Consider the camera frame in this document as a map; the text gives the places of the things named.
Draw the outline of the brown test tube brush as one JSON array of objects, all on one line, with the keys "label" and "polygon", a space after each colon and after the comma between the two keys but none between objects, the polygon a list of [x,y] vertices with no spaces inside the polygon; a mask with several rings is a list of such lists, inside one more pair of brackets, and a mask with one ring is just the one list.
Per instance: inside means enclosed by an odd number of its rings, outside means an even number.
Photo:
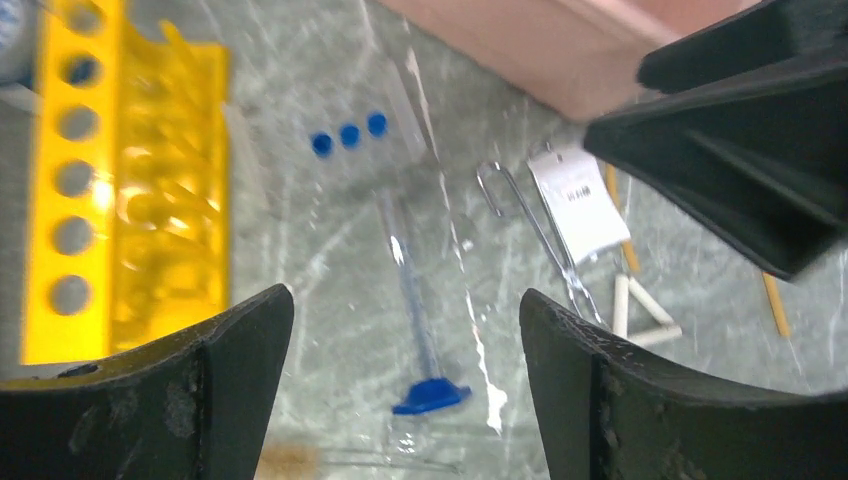
[{"label": "brown test tube brush", "polygon": [[457,464],[414,456],[311,444],[271,444],[263,448],[254,478],[324,479],[329,473],[349,468],[462,474]]}]

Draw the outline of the metal crucible tongs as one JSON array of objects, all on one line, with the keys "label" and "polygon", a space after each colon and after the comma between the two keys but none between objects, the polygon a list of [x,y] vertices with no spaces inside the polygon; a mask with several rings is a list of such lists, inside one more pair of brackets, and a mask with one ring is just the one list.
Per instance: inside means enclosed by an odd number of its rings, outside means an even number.
[{"label": "metal crucible tongs", "polygon": [[600,314],[592,294],[580,279],[576,262],[574,261],[562,235],[558,230],[553,230],[555,243],[557,245],[557,247],[554,247],[554,244],[548,239],[543,231],[542,225],[537,220],[532,208],[528,204],[526,197],[522,194],[512,174],[507,168],[503,167],[496,161],[483,162],[476,169],[476,179],[490,211],[499,218],[505,218],[508,216],[508,213],[497,205],[495,197],[490,193],[486,185],[486,179],[495,174],[501,176],[508,184],[508,187],[517,200],[524,217],[528,224],[532,227],[536,237],[541,242],[548,259],[554,266],[558,276],[563,280],[567,297],[571,302],[574,312],[583,320],[592,321],[603,327],[609,327],[609,324]]}]

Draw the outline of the white clay triangle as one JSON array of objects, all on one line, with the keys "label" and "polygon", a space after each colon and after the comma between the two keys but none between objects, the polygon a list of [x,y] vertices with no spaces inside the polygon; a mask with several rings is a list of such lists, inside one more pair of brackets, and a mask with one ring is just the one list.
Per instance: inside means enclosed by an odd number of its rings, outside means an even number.
[{"label": "white clay triangle", "polygon": [[[645,313],[651,326],[631,333],[630,304],[634,301],[639,313]],[[614,280],[612,333],[639,347],[670,342],[683,336],[682,327],[672,315],[633,276],[619,273]]]}]

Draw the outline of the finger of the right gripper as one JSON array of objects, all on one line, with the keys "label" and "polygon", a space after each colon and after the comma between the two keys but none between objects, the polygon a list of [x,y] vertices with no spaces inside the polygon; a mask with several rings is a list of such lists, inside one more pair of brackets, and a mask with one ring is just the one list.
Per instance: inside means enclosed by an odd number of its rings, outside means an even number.
[{"label": "finger of the right gripper", "polygon": [[846,37],[845,1],[760,1],[650,52],[637,81],[661,93],[682,92]]},{"label": "finger of the right gripper", "polygon": [[847,239],[847,56],[813,52],[591,122],[584,148],[784,280]]}]

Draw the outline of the white powder zip bag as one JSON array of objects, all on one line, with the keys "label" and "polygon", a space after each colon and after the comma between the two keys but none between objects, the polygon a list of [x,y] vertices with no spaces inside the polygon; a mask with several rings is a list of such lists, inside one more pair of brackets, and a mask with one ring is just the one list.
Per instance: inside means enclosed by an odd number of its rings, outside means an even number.
[{"label": "white powder zip bag", "polygon": [[593,155],[569,147],[540,154],[528,167],[576,264],[631,239]]}]

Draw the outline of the clear acrylic tube rack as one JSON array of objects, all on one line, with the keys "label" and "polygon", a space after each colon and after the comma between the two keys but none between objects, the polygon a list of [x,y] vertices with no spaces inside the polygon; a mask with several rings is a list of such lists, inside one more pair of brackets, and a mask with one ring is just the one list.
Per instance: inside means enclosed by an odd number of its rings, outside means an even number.
[{"label": "clear acrylic tube rack", "polygon": [[[292,137],[294,151],[312,161],[308,177],[321,186],[352,191],[385,182],[390,176],[422,160],[428,150],[425,136],[414,111],[398,64],[382,58],[372,66],[366,78],[352,90],[345,90],[339,77],[331,77],[309,91],[314,115],[296,123]],[[221,111],[231,135],[235,154],[234,184],[236,189],[250,194],[255,205],[270,207],[270,162],[281,160],[282,129],[269,108],[263,131],[267,145],[262,146],[252,133],[245,111],[224,104]],[[389,131],[384,138],[372,138],[366,127],[367,115],[382,111],[388,118]],[[345,149],[339,140],[338,129],[354,123],[361,129],[361,143],[355,150]],[[319,158],[312,151],[310,136],[324,131],[333,137],[334,151],[328,158]]]}]

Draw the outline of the pink plastic bin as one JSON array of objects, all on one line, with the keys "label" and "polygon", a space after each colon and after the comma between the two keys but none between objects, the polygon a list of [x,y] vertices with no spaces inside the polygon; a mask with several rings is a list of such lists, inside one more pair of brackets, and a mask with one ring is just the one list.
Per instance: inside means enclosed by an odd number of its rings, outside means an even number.
[{"label": "pink plastic bin", "polygon": [[384,0],[383,6],[569,120],[633,100],[653,50],[729,18],[748,1]]}]

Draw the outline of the yellow test tube rack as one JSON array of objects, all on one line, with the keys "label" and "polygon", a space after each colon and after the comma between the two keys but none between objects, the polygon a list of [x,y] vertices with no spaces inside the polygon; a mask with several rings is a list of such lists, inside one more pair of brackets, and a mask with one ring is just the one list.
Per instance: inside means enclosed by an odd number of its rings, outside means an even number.
[{"label": "yellow test tube rack", "polygon": [[123,1],[52,1],[41,21],[19,358],[131,350],[225,309],[230,53]]}]

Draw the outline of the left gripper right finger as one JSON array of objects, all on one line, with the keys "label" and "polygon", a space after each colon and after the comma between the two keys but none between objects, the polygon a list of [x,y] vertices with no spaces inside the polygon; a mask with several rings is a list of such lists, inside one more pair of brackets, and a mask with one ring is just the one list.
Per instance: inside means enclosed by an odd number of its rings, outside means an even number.
[{"label": "left gripper right finger", "polygon": [[769,390],[669,361],[530,289],[519,311],[554,479],[843,479],[847,395]]}]

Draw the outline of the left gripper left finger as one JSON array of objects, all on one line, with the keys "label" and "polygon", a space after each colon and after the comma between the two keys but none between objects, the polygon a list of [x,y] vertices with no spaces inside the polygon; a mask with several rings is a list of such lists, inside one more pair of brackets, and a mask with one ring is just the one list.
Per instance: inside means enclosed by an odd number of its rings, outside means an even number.
[{"label": "left gripper left finger", "polygon": [[250,479],[292,333],[273,285],[161,339],[1,385],[5,479]]}]

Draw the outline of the yellow rubber tubing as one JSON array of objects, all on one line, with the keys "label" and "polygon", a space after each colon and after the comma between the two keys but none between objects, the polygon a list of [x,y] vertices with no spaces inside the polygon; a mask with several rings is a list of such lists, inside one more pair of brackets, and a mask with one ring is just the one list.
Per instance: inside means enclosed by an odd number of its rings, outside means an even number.
[{"label": "yellow rubber tubing", "polygon": [[[618,193],[617,173],[616,169],[612,165],[604,165],[604,183],[607,192],[609,193],[612,199],[613,204],[615,205],[616,209],[620,213],[622,213],[623,208]],[[635,252],[632,242],[625,241],[622,244],[621,250],[626,265],[631,268],[635,273],[640,273],[640,261]],[[780,296],[777,280],[773,276],[765,272],[762,272],[761,275],[776,329],[780,336],[784,338],[789,338],[791,336],[791,328],[787,320],[787,315],[785,312],[782,298]]]}]

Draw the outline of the blue capped test tube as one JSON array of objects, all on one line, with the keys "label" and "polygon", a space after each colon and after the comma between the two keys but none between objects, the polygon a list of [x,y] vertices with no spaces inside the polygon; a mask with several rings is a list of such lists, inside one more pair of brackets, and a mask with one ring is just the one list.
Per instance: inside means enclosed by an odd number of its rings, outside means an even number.
[{"label": "blue capped test tube", "polygon": [[372,111],[367,115],[366,127],[372,138],[384,138],[389,131],[388,118],[382,111]]}]

